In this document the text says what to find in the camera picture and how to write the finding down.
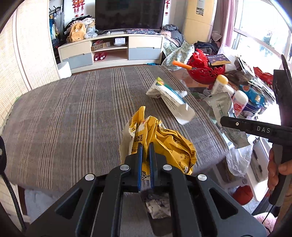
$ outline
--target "gray drawer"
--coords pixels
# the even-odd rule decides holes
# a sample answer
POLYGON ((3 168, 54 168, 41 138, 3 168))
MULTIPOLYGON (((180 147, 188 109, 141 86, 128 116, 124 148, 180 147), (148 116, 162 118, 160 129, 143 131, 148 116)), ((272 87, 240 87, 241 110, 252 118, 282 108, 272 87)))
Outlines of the gray drawer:
POLYGON ((76 56, 72 56, 70 58, 66 58, 63 61, 69 62, 70 69, 83 67, 93 64, 91 53, 80 54, 76 56))
POLYGON ((129 48, 129 60, 159 59, 160 48, 129 48))

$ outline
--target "orange handle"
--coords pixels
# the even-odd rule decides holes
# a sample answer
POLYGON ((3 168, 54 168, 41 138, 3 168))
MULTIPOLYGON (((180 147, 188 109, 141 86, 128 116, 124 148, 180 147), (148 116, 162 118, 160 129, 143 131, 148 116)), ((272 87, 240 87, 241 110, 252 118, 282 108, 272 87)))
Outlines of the orange handle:
POLYGON ((172 62, 172 64, 175 65, 175 66, 178 66, 178 67, 185 68, 187 70, 191 70, 192 69, 192 66, 186 65, 186 64, 184 64, 182 62, 178 62, 178 61, 175 61, 175 60, 172 62))

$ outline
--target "yellow snack wrapper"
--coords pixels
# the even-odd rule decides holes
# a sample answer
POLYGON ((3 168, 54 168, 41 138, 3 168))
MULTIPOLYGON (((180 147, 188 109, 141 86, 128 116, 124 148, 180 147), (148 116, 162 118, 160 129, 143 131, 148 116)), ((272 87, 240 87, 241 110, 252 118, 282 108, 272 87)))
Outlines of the yellow snack wrapper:
POLYGON ((179 132, 167 129, 161 120, 153 116, 144 119, 144 113, 145 106, 141 106, 123 130, 123 141, 120 146, 122 163, 127 155, 137 152, 138 143, 141 142, 144 146, 142 171, 149 175, 148 147, 153 142, 155 152, 164 155, 168 164, 190 175, 197 161, 193 144, 179 132))

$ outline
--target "tv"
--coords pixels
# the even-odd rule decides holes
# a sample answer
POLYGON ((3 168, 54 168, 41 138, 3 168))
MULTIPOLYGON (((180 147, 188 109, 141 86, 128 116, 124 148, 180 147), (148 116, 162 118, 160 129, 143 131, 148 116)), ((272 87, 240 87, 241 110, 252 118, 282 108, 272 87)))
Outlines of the tv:
POLYGON ((95 0, 95 28, 161 29, 165 0, 95 0))

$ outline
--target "shelf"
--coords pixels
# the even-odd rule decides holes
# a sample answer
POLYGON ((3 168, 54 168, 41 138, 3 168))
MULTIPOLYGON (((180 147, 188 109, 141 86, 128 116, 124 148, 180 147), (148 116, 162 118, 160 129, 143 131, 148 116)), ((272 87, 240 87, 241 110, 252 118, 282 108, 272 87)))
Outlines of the shelf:
POLYGON ((100 49, 92 51, 92 52, 95 53, 95 52, 101 52, 101 51, 106 51, 106 50, 124 49, 124 48, 128 48, 128 46, 127 45, 123 45, 123 46, 112 45, 112 46, 109 46, 109 47, 106 47, 106 48, 100 48, 100 49))
POLYGON ((103 63, 103 62, 109 62, 109 61, 124 61, 128 60, 128 55, 126 51, 119 51, 119 52, 110 52, 107 53, 107 56, 105 57, 104 60, 98 60, 94 61, 93 64, 98 64, 98 63, 103 63))

